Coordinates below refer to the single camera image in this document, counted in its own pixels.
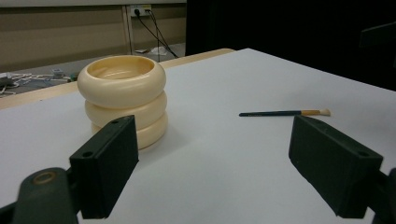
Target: ring stack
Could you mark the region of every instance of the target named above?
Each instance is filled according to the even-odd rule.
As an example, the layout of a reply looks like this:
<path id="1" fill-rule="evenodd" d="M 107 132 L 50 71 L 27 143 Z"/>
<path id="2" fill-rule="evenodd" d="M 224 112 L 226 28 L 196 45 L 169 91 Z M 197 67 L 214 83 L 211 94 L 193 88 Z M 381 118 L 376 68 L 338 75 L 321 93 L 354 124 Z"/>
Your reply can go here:
<path id="1" fill-rule="evenodd" d="M 165 83 L 163 67 L 141 56 L 112 56 L 85 66 L 78 75 L 78 90 L 85 98 L 92 133 L 113 119 L 134 115 L 138 148 L 154 144 L 168 123 Z"/>

